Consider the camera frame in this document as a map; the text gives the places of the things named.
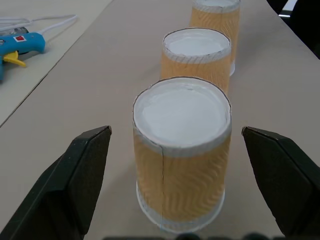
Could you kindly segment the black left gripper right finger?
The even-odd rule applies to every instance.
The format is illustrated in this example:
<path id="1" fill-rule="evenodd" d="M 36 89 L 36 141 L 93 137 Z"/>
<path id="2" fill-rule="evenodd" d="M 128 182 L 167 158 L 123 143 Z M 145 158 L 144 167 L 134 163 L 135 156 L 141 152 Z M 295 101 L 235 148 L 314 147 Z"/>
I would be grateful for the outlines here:
<path id="1" fill-rule="evenodd" d="M 254 127 L 241 132 L 257 186 L 286 237 L 320 236 L 320 168 L 290 138 Z"/>

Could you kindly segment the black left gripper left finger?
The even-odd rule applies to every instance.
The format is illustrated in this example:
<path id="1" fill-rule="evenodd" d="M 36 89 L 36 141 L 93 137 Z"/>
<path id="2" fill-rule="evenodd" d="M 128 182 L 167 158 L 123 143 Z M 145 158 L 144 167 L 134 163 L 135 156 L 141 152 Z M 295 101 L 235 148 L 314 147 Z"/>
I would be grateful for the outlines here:
<path id="1" fill-rule="evenodd" d="M 83 132 L 37 179 L 0 233 L 2 240 L 82 240 L 103 184 L 110 126 Z"/>

